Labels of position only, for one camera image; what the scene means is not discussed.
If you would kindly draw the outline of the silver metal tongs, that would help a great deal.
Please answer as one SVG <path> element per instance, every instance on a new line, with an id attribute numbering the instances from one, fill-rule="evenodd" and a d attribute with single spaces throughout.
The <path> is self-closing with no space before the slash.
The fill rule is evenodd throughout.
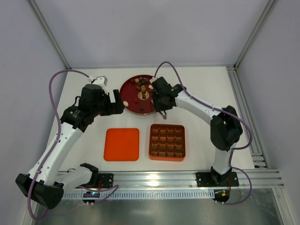
<path id="1" fill-rule="evenodd" d="M 159 114 L 161 115 L 161 117 L 166 120 L 167 119 L 167 113 L 166 111 L 159 111 Z"/>

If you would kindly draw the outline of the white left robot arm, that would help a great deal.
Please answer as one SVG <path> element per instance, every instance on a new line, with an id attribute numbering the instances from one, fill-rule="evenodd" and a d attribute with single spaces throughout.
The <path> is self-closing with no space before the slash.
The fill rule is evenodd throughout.
<path id="1" fill-rule="evenodd" d="M 124 105 L 118 89 L 113 90 L 111 102 L 100 85 L 87 84 L 82 88 L 77 105 L 68 107 L 59 119 L 58 131 L 50 146 L 27 174 L 19 174 L 15 180 L 28 203 L 35 201 L 47 209 L 55 208 L 65 192 L 81 185 L 96 187 L 99 170 L 88 163 L 58 177 L 58 171 L 76 141 L 83 135 L 97 116 L 121 114 Z"/>

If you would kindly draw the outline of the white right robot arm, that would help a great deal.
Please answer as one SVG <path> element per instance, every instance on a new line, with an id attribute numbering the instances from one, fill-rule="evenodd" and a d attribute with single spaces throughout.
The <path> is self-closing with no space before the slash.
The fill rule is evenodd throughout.
<path id="1" fill-rule="evenodd" d="M 163 117 L 166 111 L 178 107 L 199 117 L 210 126 L 210 141 L 215 146 L 215 158 L 209 172 L 197 172 L 199 188 L 237 187 L 238 181 L 231 167 L 233 149 L 243 133 L 235 108 L 217 109 L 188 93 L 180 84 L 171 86 L 163 77 L 153 78 L 152 93 L 155 111 Z"/>

